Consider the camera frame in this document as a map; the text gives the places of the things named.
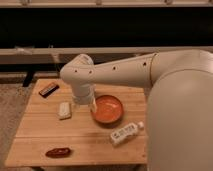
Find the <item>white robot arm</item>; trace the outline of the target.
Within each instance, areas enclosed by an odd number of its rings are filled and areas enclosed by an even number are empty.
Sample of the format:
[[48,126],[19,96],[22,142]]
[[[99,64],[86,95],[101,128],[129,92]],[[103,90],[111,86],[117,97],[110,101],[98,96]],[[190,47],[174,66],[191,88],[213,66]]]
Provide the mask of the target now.
[[60,77],[79,104],[91,101],[95,83],[150,88],[148,170],[213,171],[213,52],[159,52],[99,65],[81,54]]

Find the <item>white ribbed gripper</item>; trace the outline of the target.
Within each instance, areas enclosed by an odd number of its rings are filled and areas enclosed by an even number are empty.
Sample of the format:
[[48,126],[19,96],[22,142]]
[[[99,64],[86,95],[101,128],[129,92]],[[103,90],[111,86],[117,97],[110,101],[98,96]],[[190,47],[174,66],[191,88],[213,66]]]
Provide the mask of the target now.
[[97,112],[97,104],[94,99],[94,85],[93,84],[82,84],[72,85],[72,97],[76,104],[89,105],[92,112]]

